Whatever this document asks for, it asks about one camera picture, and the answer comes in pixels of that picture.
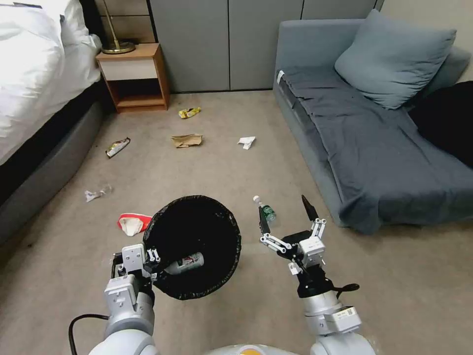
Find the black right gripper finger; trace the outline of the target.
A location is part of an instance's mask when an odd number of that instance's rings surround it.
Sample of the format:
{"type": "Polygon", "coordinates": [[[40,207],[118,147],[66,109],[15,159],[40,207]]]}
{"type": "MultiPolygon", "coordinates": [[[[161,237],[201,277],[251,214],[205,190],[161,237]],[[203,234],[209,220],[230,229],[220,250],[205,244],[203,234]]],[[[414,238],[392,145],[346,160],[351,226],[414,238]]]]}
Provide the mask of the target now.
{"type": "Polygon", "coordinates": [[[315,207],[309,202],[309,200],[304,195],[301,195],[301,198],[306,214],[310,222],[312,223],[310,237],[317,237],[321,240],[323,238],[327,220],[325,218],[319,217],[315,207]]]}
{"type": "Polygon", "coordinates": [[[259,219],[260,219],[259,227],[261,230],[261,237],[259,239],[260,243],[262,243],[263,245],[267,246],[269,249],[275,252],[279,252],[280,254],[285,255],[287,251],[292,249],[292,245],[273,236],[270,233],[270,228],[266,220],[266,216],[263,211],[263,208],[261,206],[258,207],[258,212],[259,212],[259,219]]]}

